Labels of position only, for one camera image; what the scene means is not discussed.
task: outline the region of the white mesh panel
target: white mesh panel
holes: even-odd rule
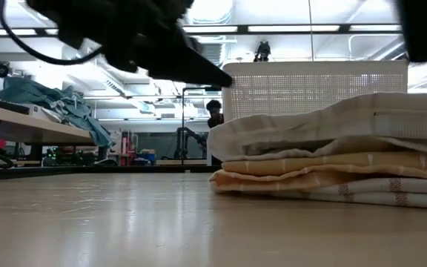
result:
[[[406,92],[406,62],[269,62],[224,67],[234,78],[223,89],[225,120],[255,114],[314,111],[364,93]]]

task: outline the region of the teal fabric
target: teal fabric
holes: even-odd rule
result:
[[[0,100],[50,109],[61,114],[64,121],[90,131],[95,145],[105,147],[112,144],[110,134],[90,116],[91,108],[72,87],[51,89],[29,79],[6,78],[4,90],[0,90]]]

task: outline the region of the white cloth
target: white cloth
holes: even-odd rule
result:
[[[235,119],[211,129],[208,147],[235,161],[360,152],[369,142],[427,152],[427,94],[374,93],[310,113]]]
[[[307,192],[277,191],[271,195],[304,200],[427,208],[427,179],[405,177],[365,179],[315,188]]]

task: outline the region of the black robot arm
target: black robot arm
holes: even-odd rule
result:
[[[427,1],[395,0],[411,62],[427,62]]]
[[[27,0],[35,11],[59,26],[59,39],[79,49],[84,38],[101,45],[82,59],[53,59],[22,42],[7,25],[0,0],[0,23],[9,37],[37,59],[74,65],[104,54],[120,70],[148,70],[155,79],[229,87],[232,78],[198,52],[198,42],[179,25],[193,0]]]

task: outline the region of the table surface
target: table surface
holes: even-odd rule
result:
[[[156,165],[181,165],[181,159],[158,159]],[[184,165],[207,165],[206,159],[184,159]]]
[[[208,174],[0,181],[3,266],[427,266],[427,210],[218,195]]]
[[[0,139],[13,142],[90,144],[90,133],[80,128],[37,119],[0,108]]]

